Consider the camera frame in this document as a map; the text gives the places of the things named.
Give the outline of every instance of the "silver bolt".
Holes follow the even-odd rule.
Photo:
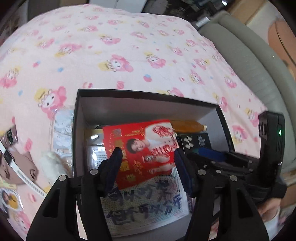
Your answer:
[[[198,173],[199,175],[203,176],[203,175],[205,175],[207,172],[206,172],[205,170],[203,170],[203,169],[199,169],[199,170],[197,171],[197,173]]]
[[[92,175],[96,175],[96,174],[98,174],[98,169],[91,169],[91,171],[90,171],[90,173],[92,174]]]
[[[66,179],[67,179],[67,176],[66,175],[59,176],[59,180],[60,181],[65,181]]]
[[[231,175],[230,180],[233,181],[233,182],[236,182],[237,181],[237,176]]]

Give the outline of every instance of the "bed headboard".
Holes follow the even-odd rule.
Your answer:
[[[239,78],[269,111],[285,116],[286,141],[282,172],[296,169],[296,82],[269,45],[226,11],[199,33],[211,40]]]

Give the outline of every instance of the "bedsheet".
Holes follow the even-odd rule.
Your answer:
[[[183,19],[91,4],[32,19],[0,48],[0,131],[15,123],[18,150],[30,151],[39,167],[42,152],[50,148],[54,111],[73,106],[79,88],[218,103],[235,150],[259,156],[258,114],[265,106],[213,43]],[[41,171],[36,183],[49,185]],[[19,185],[18,193],[32,221],[42,199],[26,185]]]

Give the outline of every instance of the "box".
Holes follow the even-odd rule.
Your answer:
[[[88,171],[84,153],[84,130],[97,125],[117,125],[134,122],[196,120],[207,126],[212,149],[234,151],[231,135],[220,107],[216,104],[177,96],[126,91],[78,90],[72,132],[73,175]],[[80,197],[77,196],[80,208]],[[121,240],[176,240],[185,235],[190,216],[149,232],[121,237]]]

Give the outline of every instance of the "black device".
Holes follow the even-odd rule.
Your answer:
[[[271,197],[283,198],[286,192],[287,186],[279,178],[284,152],[284,118],[281,114],[264,112],[259,116],[259,126],[262,146],[254,171],[247,164],[251,157],[235,152],[220,153],[226,156],[225,165],[197,153],[185,156],[181,148],[175,150],[175,164],[183,188],[191,198],[197,198],[185,241],[208,240],[217,194],[221,196],[221,206],[215,240],[269,240],[255,204]],[[236,158],[240,163],[238,167],[234,165]],[[121,162],[122,151],[115,148],[98,169],[82,177],[60,176],[41,204],[26,240],[84,240],[79,237],[77,227],[75,197],[78,195],[82,200],[79,211],[88,240],[112,241],[100,197],[112,189]]]

